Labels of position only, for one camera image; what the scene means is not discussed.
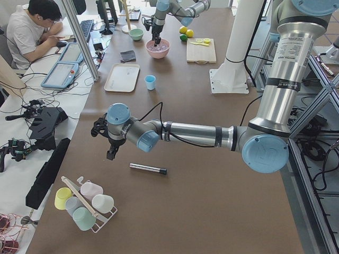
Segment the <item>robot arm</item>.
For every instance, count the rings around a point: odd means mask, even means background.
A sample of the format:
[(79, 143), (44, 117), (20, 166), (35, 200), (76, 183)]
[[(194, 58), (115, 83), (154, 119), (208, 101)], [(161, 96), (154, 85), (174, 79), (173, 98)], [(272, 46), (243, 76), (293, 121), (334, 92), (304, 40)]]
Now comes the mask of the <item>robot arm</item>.
[(183, 8), (180, 1), (173, 0), (149, 1), (149, 3), (151, 7), (156, 7), (155, 14), (148, 19), (143, 17), (142, 23), (147, 31), (151, 29), (151, 40), (155, 47), (161, 42), (160, 33), (165, 25), (167, 15), (174, 16), (183, 26), (188, 26), (194, 18), (207, 11), (211, 5), (211, 1), (208, 0), (194, 1), (194, 4), (188, 8)]
[(93, 125), (92, 136), (110, 142), (108, 159), (130, 141), (149, 152), (158, 140), (179, 140), (198, 147), (239, 151), (254, 171), (273, 173), (289, 159), (288, 118), (300, 90), (313, 44), (328, 27), (338, 1), (276, 1), (271, 27), (279, 39), (272, 68), (255, 118), (247, 126), (204, 126), (133, 117), (127, 105), (115, 103)]

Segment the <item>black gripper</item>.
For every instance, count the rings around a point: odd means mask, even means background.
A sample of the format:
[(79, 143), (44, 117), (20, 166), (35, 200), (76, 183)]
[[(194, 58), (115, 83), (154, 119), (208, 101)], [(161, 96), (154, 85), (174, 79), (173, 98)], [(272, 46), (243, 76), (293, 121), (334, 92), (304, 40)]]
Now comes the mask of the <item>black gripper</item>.
[(150, 18), (143, 16), (141, 21), (147, 31), (151, 29), (154, 46), (158, 46), (161, 42), (160, 33), (163, 30), (164, 19), (157, 18), (156, 16), (151, 16)]
[(96, 137), (99, 134), (105, 138), (108, 138), (110, 143), (110, 148), (106, 152), (106, 158), (108, 160), (115, 159), (119, 147), (124, 145), (126, 140), (120, 134), (114, 134), (109, 131), (106, 113), (93, 123), (91, 136)]

